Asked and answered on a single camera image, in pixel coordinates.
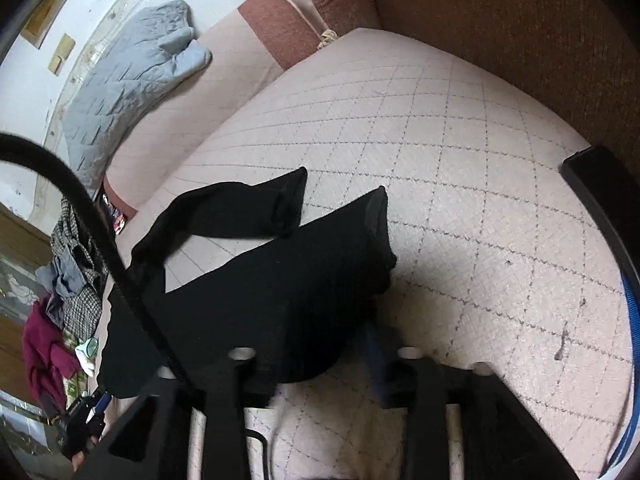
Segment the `green white container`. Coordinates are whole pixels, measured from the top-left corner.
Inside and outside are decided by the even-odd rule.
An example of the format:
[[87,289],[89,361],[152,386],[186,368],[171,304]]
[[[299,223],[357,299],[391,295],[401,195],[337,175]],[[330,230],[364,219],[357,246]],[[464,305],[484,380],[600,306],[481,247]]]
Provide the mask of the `green white container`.
[[86,339],[74,349],[80,367],[88,377],[93,377],[96,374],[98,350],[99,341],[94,337]]

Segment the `brown wooden headboard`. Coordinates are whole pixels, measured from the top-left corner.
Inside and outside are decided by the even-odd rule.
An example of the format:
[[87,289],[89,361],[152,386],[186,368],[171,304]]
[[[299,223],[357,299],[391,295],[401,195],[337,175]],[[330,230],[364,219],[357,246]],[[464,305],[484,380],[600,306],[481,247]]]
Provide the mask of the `brown wooden headboard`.
[[375,0],[382,26],[514,84],[639,171],[639,51],[601,0]]

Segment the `grey quilted blanket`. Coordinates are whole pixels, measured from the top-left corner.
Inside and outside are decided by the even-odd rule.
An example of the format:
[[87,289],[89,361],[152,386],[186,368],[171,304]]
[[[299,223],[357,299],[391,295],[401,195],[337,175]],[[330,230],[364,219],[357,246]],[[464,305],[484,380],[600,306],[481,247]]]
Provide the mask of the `grey quilted blanket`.
[[210,62],[189,16],[190,6],[182,0],[136,13],[67,107],[62,133],[68,163],[90,196],[99,191],[119,144],[141,117]]

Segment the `maroon garment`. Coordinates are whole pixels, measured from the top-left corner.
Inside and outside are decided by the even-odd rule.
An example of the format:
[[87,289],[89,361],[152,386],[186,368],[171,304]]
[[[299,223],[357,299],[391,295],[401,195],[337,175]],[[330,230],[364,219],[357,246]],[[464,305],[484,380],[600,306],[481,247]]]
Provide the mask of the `maroon garment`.
[[35,400],[46,394],[61,410],[66,409],[64,379],[73,378],[80,370],[76,356],[65,347],[62,330],[47,316],[50,296],[32,304],[22,335],[26,384]]

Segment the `red blue packet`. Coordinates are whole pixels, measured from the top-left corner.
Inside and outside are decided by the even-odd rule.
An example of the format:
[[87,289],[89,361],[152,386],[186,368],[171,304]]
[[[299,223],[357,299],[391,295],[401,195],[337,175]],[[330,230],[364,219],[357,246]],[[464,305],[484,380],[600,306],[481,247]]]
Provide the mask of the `red blue packet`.
[[114,206],[105,194],[102,194],[102,203],[108,218],[111,220],[113,231],[119,235],[127,223],[126,214]]

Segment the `pink bolster pillow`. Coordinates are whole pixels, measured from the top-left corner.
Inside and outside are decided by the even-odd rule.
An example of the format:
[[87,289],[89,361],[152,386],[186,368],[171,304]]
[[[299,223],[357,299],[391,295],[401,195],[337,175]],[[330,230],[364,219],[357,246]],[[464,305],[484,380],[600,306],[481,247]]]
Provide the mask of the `pink bolster pillow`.
[[119,145],[103,179],[127,218],[215,130],[286,70],[320,35],[291,0],[245,0],[198,38],[212,58],[154,105]]

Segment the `black pants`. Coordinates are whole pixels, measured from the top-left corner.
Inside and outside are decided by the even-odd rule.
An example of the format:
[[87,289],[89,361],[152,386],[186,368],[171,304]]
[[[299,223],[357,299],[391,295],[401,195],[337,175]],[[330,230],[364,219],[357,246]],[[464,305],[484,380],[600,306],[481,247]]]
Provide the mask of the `black pants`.
[[[129,274],[192,377],[251,348],[259,385],[304,382],[334,367],[366,330],[396,264],[385,188],[303,222],[306,182],[298,168],[255,185],[185,192],[132,248]],[[191,238],[255,247],[168,289],[166,260]]]

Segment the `checkered clothes pile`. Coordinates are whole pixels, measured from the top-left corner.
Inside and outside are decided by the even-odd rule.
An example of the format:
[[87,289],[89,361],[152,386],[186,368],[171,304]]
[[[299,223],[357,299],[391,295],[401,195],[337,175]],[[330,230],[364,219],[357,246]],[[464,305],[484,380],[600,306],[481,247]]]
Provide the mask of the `checkered clothes pile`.
[[50,296],[47,316],[60,330],[83,342],[96,332],[108,275],[96,244],[79,222],[68,199],[50,235],[52,260],[36,270]]

